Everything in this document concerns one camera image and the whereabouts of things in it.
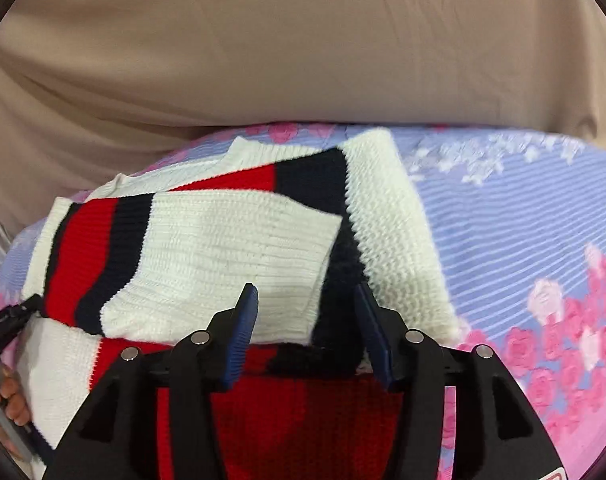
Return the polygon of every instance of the human hand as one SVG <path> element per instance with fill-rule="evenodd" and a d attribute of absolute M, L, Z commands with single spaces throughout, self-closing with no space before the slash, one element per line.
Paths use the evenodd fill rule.
<path fill-rule="evenodd" d="M 21 391 L 21 384 L 14 376 L 12 370 L 8 367 L 3 367 L 5 378 L 0 382 L 0 403 L 1 399 L 7 399 L 6 415 L 14 421 L 18 426 L 26 425 L 30 419 L 30 410 L 27 407 L 26 398 Z M 6 432 L 0 426 L 0 441 L 3 446 L 15 456 L 20 456 L 20 453 L 7 436 Z"/>

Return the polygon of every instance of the red knit fabric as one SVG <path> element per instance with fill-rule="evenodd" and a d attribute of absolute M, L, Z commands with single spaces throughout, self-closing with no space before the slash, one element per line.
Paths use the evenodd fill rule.
<path fill-rule="evenodd" d="M 91 378 L 98 382 L 132 342 L 103 339 Z M 145 353 L 167 349 L 136 343 Z M 245 374 L 227 394 L 211 396 L 229 480 L 378 480 L 394 439 L 401 397 L 371 376 L 287 380 L 256 375 L 275 347 L 251 347 Z M 174 480 L 169 391 L 157 395 L 160 480 Z"/>
<path fill-rule="evenodd" d="M 191 182 L 170 191 L 190 191 L 196 189 L 254 189 L 259 191 L 274 191 L 276 172 L 273 164 L 252 168 L 251 170 L 235 171 L 221 176 L 215 176 L 198 182 Z"/>
<path fill-rule="evenodd" d="M 58 264 L 48 282 L 48 317 L 76 326 L 78 301 L 90 290 L 106 264 L 110 227 L 118 199 L 91 200 L 70 219 L 59 248 Z"/>
<path fill-rule="evenodd" d="M 94 359 L 94 368 L 90 375 L 90 390 L 96 386 L 96 383 L 101 380 L 106 374 L 106 371 L 112 363 L 116 361 L 116 358 L 121 355 L 121 352 L 129 346 L 136 346 L 141 349 L 144 354 L 151 354 L 153 352 L 161 352 L 171 348 L 168 345 L 161 345 L 157 343 L 133 343 L 127 339 L 109 339 L 104 337 L 99 343 L 99 350 Z"/>
<path fill-rule="evenodd" d="M 170 389 L 157 392 L 157 459 L 159 480 L 174 480 L 170 440 Z"/>

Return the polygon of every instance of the beige fabric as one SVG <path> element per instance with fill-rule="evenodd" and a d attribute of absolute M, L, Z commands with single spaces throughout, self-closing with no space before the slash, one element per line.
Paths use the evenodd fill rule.
<path fill-rule="evenodd" d="M 593 0 L 19 0 L 0 26 L 0 220 L 198 126 L 524 126 L 606 148 Z"/>

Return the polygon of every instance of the silver bolt head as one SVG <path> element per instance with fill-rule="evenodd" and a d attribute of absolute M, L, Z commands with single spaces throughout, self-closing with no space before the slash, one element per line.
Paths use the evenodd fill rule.
<path fill-rule="evenodd" d="M 206 330 L 199 330 L 192 334 L 190 341 L 195 345 L 205 345 L 209 341 L 209 334 Z"/>
<path fill-rule="evenodd" d="M 123 352 L 121 352 L 121 359 L 124 361 L 134 361 L 139 355 L 139 349 L 134 346 L 128 346 Z"/>
<path fill-rule="evenodd" d="M 410 343 L 419 344 L 425 339 L 425 336 L 418 330 L 408 330 L 405 333 L 405 339 Z"/>
<path fill-rule="evenodd" d="M 476 347 L 476 353 L 479 354 L 483 359 L 489 359 L 494 355 L 494 350 L 489 348 L 487 345 L 479 345 Z"/>

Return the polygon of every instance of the striped knitted fabric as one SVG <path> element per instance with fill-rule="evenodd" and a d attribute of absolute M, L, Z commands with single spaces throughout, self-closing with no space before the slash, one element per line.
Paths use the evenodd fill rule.
<path fill-rule="evenodd" d="M 223 157 L 214 156 L 190 160 L 137 176 L 119 174 L 107 184 L 91 192 L 88 200 L 170 191 L 197 180 L 207 180 L 222 174 L 258 168 L 320 151 L 318 148 L 308 146 L 263 144 L 237 137 Z"/>
<path fill-rule="evenodd" d="M 51 319 L 34 319 L 19 372 L 33 418 L 55 446 L 126 340 L 91 336 Z M 137 346 L 145 353 L 165 347 Z M 278 350 L 252 346 L 245 373 L 212 408 L 229 480 L 365 480 L 383 478 L 401 398 L 371 375 L 350 380 L 290 380 L 265 375 Z M 159 390 L 157 454 L 160 480 L 174 480 L 169 396 Z M 36 478 L 45 465 L 35 459 Z"/>
<path fill-rule="evenodd" d="M 363 357 L 353 289 L 364 280 L 409 326 L 442 342 L 456 336 L 425 213 L 388 131 L 299 154 L 282 149 L 257 168 L 182 176 L 162 192 L 57 200 L 23 295 L 43 294 L 44 316 L 63 324 L 35 320 L 41 333 L 20 365 L 52 447 L 101 363 L 118 354 L 101 357 L 108 341 L 174 344 L 232 306 L 245 282 L 259 289 L 253 343 L 280 343 L 267 374 L 353 374 Z M 62 385 L 73 382 L 62 408 Z"/>

